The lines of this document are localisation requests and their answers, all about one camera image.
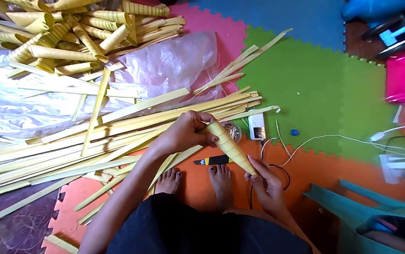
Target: white power bank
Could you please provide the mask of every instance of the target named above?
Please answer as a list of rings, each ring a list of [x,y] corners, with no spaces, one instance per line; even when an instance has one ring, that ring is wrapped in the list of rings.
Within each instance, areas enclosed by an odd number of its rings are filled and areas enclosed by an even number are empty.
[[[248,117],[249,135],[252,140],[264,140],[267,138],[265,134],[265,121],[263,113],[258,113]]]

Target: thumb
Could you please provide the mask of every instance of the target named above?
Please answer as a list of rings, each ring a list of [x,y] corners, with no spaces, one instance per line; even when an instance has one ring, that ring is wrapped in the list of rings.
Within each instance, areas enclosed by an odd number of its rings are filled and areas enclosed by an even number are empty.
[[[200,145],[210,145],[214,144],[218,140],[218,137],[210,133],[198,134],[198,144]]]
[[[256,189],[257,197],[262,200],[268,196],[265,188],[263,187],[263,179],[261,176],[253,175],[251,176],[251,182]]]

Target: foot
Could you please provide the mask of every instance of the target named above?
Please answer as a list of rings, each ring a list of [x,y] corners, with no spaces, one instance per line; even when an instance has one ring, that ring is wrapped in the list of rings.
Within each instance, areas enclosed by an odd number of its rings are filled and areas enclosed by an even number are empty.
[[[164,172],[157,180],[154,194],[162,192],[175,194],[179,188],[181,177],[182,173],[178,172],[176,169]]]
[[[225,165],[211,166],[209,168],[210,181],[215,190],[218,202],[218,211],[227,211],[233,207],[231,172]]]

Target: orange foam mat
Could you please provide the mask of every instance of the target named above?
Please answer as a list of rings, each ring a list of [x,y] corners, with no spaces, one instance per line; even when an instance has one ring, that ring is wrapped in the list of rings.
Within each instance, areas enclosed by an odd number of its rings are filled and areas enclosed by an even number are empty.
[[[248,154],[255,157],[260,156],[261,146],[258,141],[246,140],[243,137],[239,146]],[[220,149],[208,147],[177,165],[177,168],[183,172],[185,179],[180,189],[180,198],[198,211],[213,211],[216,197],[209,180],[208,166],[194,165],[193,161],[221,154]],[[264,154],[268,163],[276,165],[282,164],[288,158],[280,146],[267,145]],[[244,171],[234,163],[228,164],[228,168],[233,172],[234,205],[239,208],[249,208],[250,185],[244,180]],[[320,231],[326,231],[330,226],[326,225],[327,213],[320,210],[314,201],[302,195],[303,192],[310,189],[310,183],[339,192],[341,189],[338,179],[344,179],[388,197],[405,201],[405,179],[401,179],[401,183],[397,185],[387,184],[384,182],[381,169],[374,165],[361,164],[354,160],[343,160],[342,158],[335,158],[334,155],[325,156],[322,153],[316,155],[312,151],[299,151],[294,160],[285,165],[284,169],[287,170],[291,178],[290,187],[284,192],[286,205],[316,246],[326,241],[326,235],[320,234]],[[273,170],[280,176],[283,185],[285,185],[285,175],[277,168],[273,168]],[[53,234],[61,235],[70,243],[78,245],[87,227],[78,225],[76,221],[107,199],[108,195],[104,194],[81,211],[74,212],[73,208],[101,187],[99,182],[86,178],[80,178],[62,187],[61,192],[65,192],[64,201],[57,201],[55,209],[59,210],[59,215],[56,220],[52,219],[49,224],[49,227],[53,228]],[[361,199],[352,193],[342,194],[366,205],[373,205],[372,202]],[[253,194],[253,207],[260,209],[255,194]],[[43,242],[44,246],[47,247],[46,254],[66,253],[47,241]]]

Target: teal bag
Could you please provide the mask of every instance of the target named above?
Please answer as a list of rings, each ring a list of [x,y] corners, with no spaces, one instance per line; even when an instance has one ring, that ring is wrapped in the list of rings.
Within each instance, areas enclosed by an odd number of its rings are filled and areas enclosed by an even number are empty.
[[[337,253],[403,254],[401,251],[356,233],[356,229],[366,224],[374,216],[389,215],[405,218],[405,202],[388,198],[344,180],[340,180],[340,183],[342,187],[375,201],[379,205],[366,206],[315,184],[312,184],[310,192],[304,193],[305,196],[313,199],[341,220]]]

